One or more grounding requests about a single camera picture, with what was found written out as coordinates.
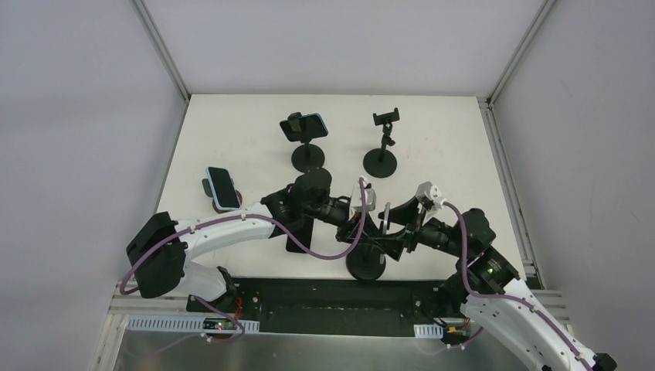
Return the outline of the black phone stand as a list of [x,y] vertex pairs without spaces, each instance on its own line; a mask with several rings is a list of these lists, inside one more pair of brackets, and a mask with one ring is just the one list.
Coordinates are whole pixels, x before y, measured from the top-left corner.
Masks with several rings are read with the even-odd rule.
[[307,172],[313,168],[323,166],[325,157],[322,149],[312,145],[311,141],[302,143],[291,155],[293,167],[299,172]]
[[377,179],[385,179],[393,175],[398,166],[395,155],[388,150],[388,147],[395,145],[395,141],[392,139],[392,129],[393,123],[400,119],[399,109],[395,107],[391,112],[374,113],[372,116],[375,126],[382,127],[381,147],[368,151],[362,164],[369,175]]
[[385,254],[377,247],[360,243],[346,257],[348,273],[359,281],[376,281],[386,267]]

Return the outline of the black phone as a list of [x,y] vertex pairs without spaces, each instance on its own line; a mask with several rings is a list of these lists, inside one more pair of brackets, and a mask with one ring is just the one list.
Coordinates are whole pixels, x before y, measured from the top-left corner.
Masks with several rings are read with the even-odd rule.
[[[314,220],[311,218],[303,218],[302,224],[290,229],[291,234],[298,240],[300,244],[305,246],[308,250],[311,248],[311,241],[314,230]],[[294,240],[288,236],[285,250],[292,254],[305,254],[306,251],[298,247]]]

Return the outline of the blue-cased phone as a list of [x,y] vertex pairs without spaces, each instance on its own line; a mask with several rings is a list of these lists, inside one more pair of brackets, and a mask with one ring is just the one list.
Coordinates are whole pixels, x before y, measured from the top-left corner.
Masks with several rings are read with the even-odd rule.
[[305,143],[315,138],[328,136],[328,129],[322,116],[318,113],[293,113],[286,120],[280,122],[280,128],[289,142]]

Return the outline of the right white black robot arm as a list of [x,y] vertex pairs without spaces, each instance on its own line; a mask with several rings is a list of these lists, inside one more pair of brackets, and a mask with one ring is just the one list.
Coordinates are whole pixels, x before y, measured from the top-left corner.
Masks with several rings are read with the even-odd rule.
[[496,250],[484,211],[460,212],[443,197],[414,196],[379,213],[402,230],[384,247],[419,244],[457,258],[456,272],[436,291],[436,314],[463,315],[512,352],[529,370],[615,370],[616,360],[582,344],[538,300],[518,270]]

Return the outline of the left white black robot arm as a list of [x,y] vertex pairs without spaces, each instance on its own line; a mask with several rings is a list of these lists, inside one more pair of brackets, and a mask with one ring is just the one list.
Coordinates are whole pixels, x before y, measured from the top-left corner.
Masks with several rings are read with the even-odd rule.
[[[142,298],[158,298],[171,291],[206,300],[217,312],[229,311],[236,293],[228,287],[228,272],[195,262],[211,251],[251,240],[280,235],[301,251],[320,260],[348,256],[364,240],[369,213],[376,194],[362,176],[352,194],[333,198],[332,177],[324,168],[300,175],[285,188],[243,209],[216,218],[173,220],[169,213],[156,213],[142,226],[126,248],[130,269],[120,281],[122,295],[137,292]],[[308,220],[319,220],[338,228],[337,239],[348,248],[334,255],[319,254],[297,233]]]

